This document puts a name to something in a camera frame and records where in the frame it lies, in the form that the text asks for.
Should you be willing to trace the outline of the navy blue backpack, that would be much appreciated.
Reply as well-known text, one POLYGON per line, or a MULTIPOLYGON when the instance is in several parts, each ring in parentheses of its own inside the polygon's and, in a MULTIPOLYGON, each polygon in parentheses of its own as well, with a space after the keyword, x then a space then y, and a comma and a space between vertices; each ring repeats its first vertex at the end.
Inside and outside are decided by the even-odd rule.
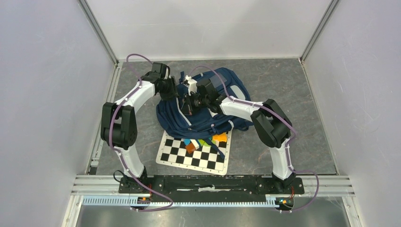
MULTIPOLYGON (((242 100, 251 100, 249 92, 234 71, 224 67, 215 71, 224 81, 229 95, 242 100)), ((177 85, 179 97, 174 100, 161 100, 156 106, 158 122, 169 136, 177 139, 205 139, 232 129, 246 131, 250 126, 253 126, 252 121, 214 113, 205 105, 201 105, 200 108, 193 107, 190 115, 188 108, 184 107, 184 96, 188 94, 184 76, 185 72, 181 71, 177 85)), ((219 95, 226 95, 221 81, 212 71, 192 76, 192 79, 197 82, 209 79, 219 95)))

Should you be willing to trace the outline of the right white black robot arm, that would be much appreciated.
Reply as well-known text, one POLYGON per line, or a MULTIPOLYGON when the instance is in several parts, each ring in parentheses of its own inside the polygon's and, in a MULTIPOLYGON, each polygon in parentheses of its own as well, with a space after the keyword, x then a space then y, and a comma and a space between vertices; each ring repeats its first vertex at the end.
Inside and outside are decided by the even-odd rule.
POLYGON ((194 115, 207 108, 211 113, 251 121, 259 139, 270 148, 274 189, 285 193, 292 187, 296 173, 286 152, 292 125, 274 100, 269 99, 262 103, 220 95, 210 79, 196 81, 190 76, 185 76, 183 84, 188 88, 181 107, 183 114, 194 115))

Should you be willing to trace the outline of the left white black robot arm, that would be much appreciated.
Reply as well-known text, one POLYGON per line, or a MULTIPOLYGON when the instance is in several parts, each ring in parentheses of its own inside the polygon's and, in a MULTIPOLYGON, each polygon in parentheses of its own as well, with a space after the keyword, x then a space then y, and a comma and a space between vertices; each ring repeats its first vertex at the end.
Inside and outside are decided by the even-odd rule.
POLYGON ((148 188, 148 179, 142 176, 145 167, 135 146, 138 135, 136 113, 157 94, 164 100, 178 96, 175 78, 170 72, 166 64, 154 62, 151 70, 139 77, 130 92, 102 107, 101 139, 117 154, 123 172, 132 177, 130 186, 139 193, 148 188))

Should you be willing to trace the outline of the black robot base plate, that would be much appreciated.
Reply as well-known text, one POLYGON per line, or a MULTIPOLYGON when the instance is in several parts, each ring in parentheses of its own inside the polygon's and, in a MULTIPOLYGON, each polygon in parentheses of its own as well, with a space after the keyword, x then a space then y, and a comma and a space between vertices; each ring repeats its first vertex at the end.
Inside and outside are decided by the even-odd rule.
POLYGON ((289 183, 269 175, 154 175, 136 182, 123 176, 118 180, 120 194, 138 194, 142 201, 173 202, 263 202, 266 195, 303 195, 302 179, 289 183))

